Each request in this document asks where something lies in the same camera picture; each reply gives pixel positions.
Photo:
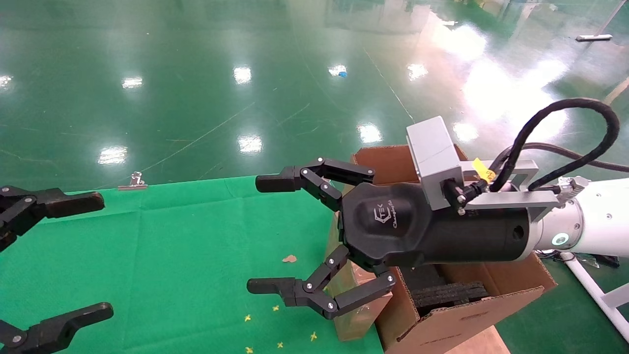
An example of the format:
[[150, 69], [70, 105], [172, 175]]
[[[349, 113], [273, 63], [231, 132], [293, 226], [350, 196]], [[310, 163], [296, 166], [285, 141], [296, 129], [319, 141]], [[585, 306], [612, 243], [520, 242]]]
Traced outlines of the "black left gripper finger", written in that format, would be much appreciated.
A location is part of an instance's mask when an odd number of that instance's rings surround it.
[[23, 331], [0, 322], [2, 354], [54, 354], [69, 347], [79, 329], [112, 318], [113, 307], [100, 302], [42, 320]]
[[43, 219], [60, 219], [103, 209], [103, 196], [96, 191], [67, 195], [59, 188], [28, 191], [3, 186], [0, 191], [0, 250], [9, 248]]

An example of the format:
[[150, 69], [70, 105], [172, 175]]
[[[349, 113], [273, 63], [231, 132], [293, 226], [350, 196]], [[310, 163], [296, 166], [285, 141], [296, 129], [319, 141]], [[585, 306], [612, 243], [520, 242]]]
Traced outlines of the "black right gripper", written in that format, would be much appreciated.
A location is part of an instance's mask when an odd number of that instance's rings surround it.
[[[256, 176], [260, 193], [307, 191], [331, 211], [340, 211], [342, 242], [307, 280], [252, 278], [247, 291], [277, 294], [287, 307], [310, 307], [327, 320], [345, 315], [391, 292], [385, 267], [423, 264], [509, 262], [524, 254], [529, 235], [525, 208], [432, 210], [417, 183], [370, 184], [375, 170], [317, 158]], [[343, 196], [332, 181], [355, 186]], [[351, 260], [376, 278], [337, 296], [324, 288]]]

